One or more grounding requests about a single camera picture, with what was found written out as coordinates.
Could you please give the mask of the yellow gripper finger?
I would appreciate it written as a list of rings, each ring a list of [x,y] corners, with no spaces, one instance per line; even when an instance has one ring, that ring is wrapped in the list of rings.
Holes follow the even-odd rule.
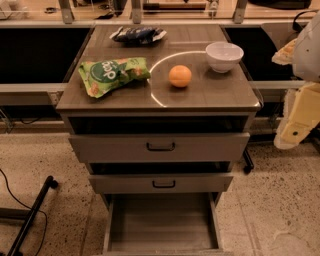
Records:
[[[296,39],[291,40],[280,50],[278,50],[272,57],[272,62],[279,65],[288,65],[292,63],[294,47]]]
[[[305,82],[289,89],[284,98],[283,119],[276,130],[274,145],[291,149],[299,145],[320,123],[320,84]]]

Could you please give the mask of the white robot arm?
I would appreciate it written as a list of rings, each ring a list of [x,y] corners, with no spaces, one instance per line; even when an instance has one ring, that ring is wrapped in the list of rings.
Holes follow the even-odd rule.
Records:
[[[296,39],[278,50],[272,61],[291,64],[293,74],[305,81],[285,95],[283,119],[276,130],[274,145],[291,149],[299,145],[320,123],[320,12]]]

